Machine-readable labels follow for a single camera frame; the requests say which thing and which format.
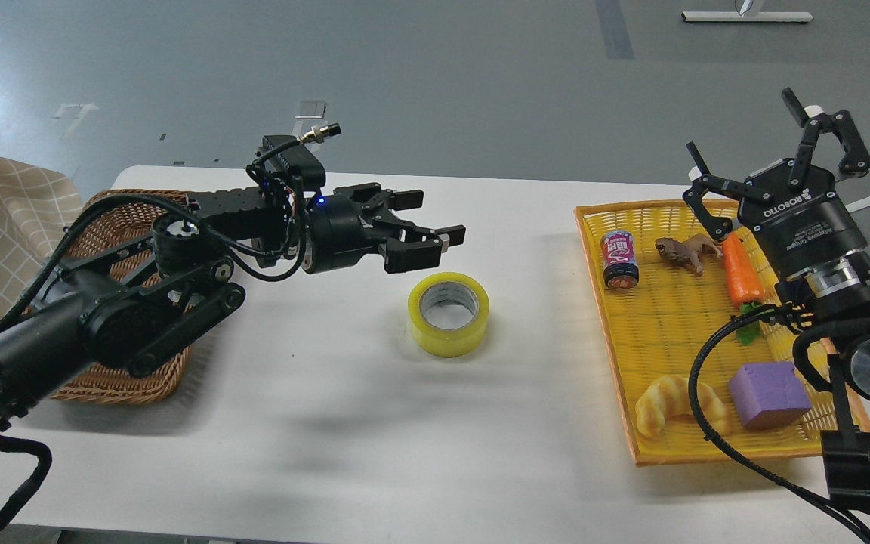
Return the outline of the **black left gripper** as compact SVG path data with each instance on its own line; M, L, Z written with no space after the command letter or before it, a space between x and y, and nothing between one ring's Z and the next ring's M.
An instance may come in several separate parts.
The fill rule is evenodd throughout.
M304 272L351 267L378 252L389 274L437 267L450 247L464 242L466 227L408 230L404 240L377 227L415 227L396 212L421 208L422 203L423 190L391 190L380 184L335 188L334 195L315 197L307 218Z

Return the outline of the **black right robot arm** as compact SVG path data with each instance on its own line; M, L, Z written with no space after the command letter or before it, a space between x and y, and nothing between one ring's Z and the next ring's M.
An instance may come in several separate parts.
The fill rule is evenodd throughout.
M870 431L850 414L849 392L870 400L870 257L866 238L837 195L836 183L870 172L870 155L849 111L811 113L785 88L782 100L802 130L793 157L738 182L715 175L695 144L696 165L683 195L717 241L745 227L776 273L779 305L731 320L704 343L688 376L688 403L704 434L726 456L794 493L870 543ZM705 358L723 338L752 323L793 330L795 369L831 394L837 427L821 434L828 496L822 498L750 461L711 426L700 404Z

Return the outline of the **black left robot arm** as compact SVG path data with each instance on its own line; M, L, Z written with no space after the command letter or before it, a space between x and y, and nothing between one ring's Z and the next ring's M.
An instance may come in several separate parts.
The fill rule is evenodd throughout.
M20 300L0 320L0 453L35 457L0 509L0 531L41 488L51 449L9 437L14 418L97 363L151 376L245 302L236 268L260 281L318 274L380 255L390 274L431 269L466 228L421 227L397 212L421 190L377 183L324 195L312 144L338 124L265 135L245 166L248 188L190 192L183 202L117 193L87 206Z

